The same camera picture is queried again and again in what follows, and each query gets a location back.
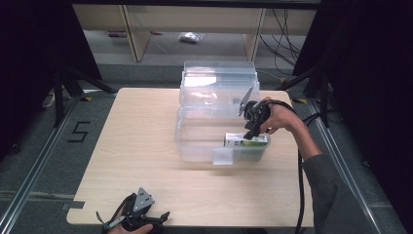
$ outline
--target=small object on shelf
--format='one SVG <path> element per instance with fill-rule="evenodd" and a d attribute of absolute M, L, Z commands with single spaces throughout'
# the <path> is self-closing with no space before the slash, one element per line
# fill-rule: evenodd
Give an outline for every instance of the small object on shelf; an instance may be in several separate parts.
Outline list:
<path fill-rule="evenodd" d="M 160 31 L 151 31 L 152 35 L 162 35 L 163 33 Z"/>
<path fill-rule="evenodd" d="M 107 35 L 109 37 L 121 37 L 121 38 L 126 38 L 127 37 L 127 32 L 125 31 L 108 31 Z"/>
<path fill-rule="evenodd" d="M 179 41 L 181 42 L 189 42 L 189 43 L 197 43 L 203 39 L 204 34 L 202 33 L 195 33 L 195 32 L 182 32 L 179 35 Z"/>

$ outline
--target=sleeve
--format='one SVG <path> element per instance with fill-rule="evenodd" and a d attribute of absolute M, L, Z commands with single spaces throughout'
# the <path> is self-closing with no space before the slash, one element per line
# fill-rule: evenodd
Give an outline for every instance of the sleeve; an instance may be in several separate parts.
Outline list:
<path fill-rule="evenodd" d="M 311 187 L 316 233 L 373 233 L 329 155 L 312 157 L 303 163 L 303 169 Z"/>

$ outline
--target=floor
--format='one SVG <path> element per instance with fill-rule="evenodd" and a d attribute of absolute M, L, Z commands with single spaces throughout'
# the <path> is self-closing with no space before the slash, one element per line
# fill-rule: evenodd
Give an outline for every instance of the floor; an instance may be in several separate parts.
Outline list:
<path fill-rule="evenodd" d="M 179 69 L 185 60 L 246 60 L 244 50 L 244 40 L 241 35 L 233 34 L 203 34 L 202 39 L 193 44 L 179 41 L 178 32 L 160 32 L 159 35 L 152 35 L 146 48 L 142 61 L 132 60 L 131 50 L 126 38 L 109 37 L 105 31 L 85 31 L 85 35 L 94 53 L 96 63 L 99 68 L 105 69 L 107 65 L 128 67 L 150 67 L 165 66 L 171 71 L 179 67 L 176 74 L 179 76 Z M 280 36 L 263 35 L 263 41 L 275 49 L 278 46 L 276 39 Z M 300 49 L 305 41 L 305 37 L 289 37 L 290 42 Z M 278 47 L 278 52 L 289 61 L 275 58 L 274 54 L 260 40 L 257 50 L 255 67 L 262 76 L 276 76 L 281 78 L 291 78 L 289 74 L 293 68 L 295 54 L 288 48 Z M 105 72 L 105 77 L 110 79 L 118 74 Z M 297 88 L 290 89 L 290 95 L 295 98 L 302 97 L 303 84 Z M 98 226 L 75 226 L 70 225 L 65 220 L 68 206 L 77 190 L 77 185 L 86 169 L 89 158 L 83 155 L 90 155 L 94 150 L 95 142 L 98 139 L 99 131 L 104 125 L 107 113 L 113 103 L 114 97 L 95 97 L 94 101 L 79 101 L 68 99 L 66 102 L 67 111 L 70 118 L 67 119 L 66 127 L 57 133 L 50 123 L 54 122 L 54 110 L 46 108 L 33 121 L 31 128 L 20 140 L 24 142 L 18 152 L 11 154 L 0 163 L 0 211 L 5 214 L 7 211 L 15 211 L 17 216 L 12 219 L 10 229 L 2 230 L 2 233 L 98 233 Z M 89 111 L 91 108 L 100 112 Z M 297 103 L 294 108 L 303 116 L 318 111 L 317 100 L 308 100 L 308 104 Z M 87 141 L 69 146 L 60 147 L 61 144 L 68 144 L 74 135 L 71 134 L 73 126 L 79 121 L 92 119 L 91 124 L 82 126 L 88 131 Z M 344 165 L 343 177 L 351 184 L 351 188 L 357 195 L 360 204 L 364 207 L 366 215 L 371 220 L 372 229 L 375 233 L 405 233 L 391 204 L 387 201 L 386 195 L 381 191 L 380 185 L 375 180 L 374 175 L 360 162 L 362 156 L 357 150 L 357 146 L 352 141 L 351 134 L 342 122 L 340 115 L 335 113 L 329 115 L 330 128 L 323 127 L 322 122 L 317 120 L 310 127 L 312 134 L 319 141 L 320 147 L 335 155 L 337 163 Z M 51 136 L 59 136 L 56 141 L 50 142 Z M 43 157 L 44 164 L 33 172 L 33 165 L 42 165 L 39 162 L 39 155 Z M 30 188 L 22 187 L 23 184 L 33 180 Z M 25 204 L 13 210 L 11 204 L 13 199 L 19 194 L 27 196 Z M 293 233 L 293 228 L 268 228 L 267 232 Z M 313 233 L 309 228 L 305 233 Z M 166 233 L 246 233 L 241 228 L 168 228 Z"/>

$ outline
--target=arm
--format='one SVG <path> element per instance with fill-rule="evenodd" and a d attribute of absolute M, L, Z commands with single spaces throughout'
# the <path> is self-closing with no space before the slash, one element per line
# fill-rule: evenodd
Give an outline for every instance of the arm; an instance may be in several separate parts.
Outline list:
<path fill-rule="evenodd" d="M 123 210 L 124 210 L 124 207 L 122 207 L 121 210 L 116 214 L 115 219 L 119 218 L 122 215 Z M 152 229 L 153 229 L 152 224 L 146 224 L 134 230 L 133 232 L 129 232 L 125 230 L 122 224 L 119 223 L 112 229 L 107 230 L 106 233 L 107 234 L 148 234 Z"/>
<path fill-rule="evenodd" d="M 290 131 L 303 157 L 303 169 L 311 186 L 316 233 L 371 233 L 358 201 L 338 174 L 330 156 L 323 155 L 307 126 L 292 111 L 281 105 L 269 105 L 271 116 L 261 127 Z"/>

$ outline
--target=transparent plastic container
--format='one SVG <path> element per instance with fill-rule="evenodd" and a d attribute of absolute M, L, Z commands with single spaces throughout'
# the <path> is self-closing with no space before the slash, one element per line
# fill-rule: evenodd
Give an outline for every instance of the transparent plastic container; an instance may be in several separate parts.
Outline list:
<path fill-rule="evenodd" d="M 186 61 L 179 102 L 182 108 L 206 108 L 215 111 L 216 117 L 234 117 L 251 87 L 250 99 L 259 99 L 259 82 L 252 62 Z"/>
<path fill-rule="evenodd" d="M 252 87 L 259 100 L 259 82 L 252 62 L 186 61 L 182 72 L 175 143 L 182 161 L 232 165 L 257 162 L 264 146 L 225 146 L 226 134 L 245 134 L 240 103 Z"/>

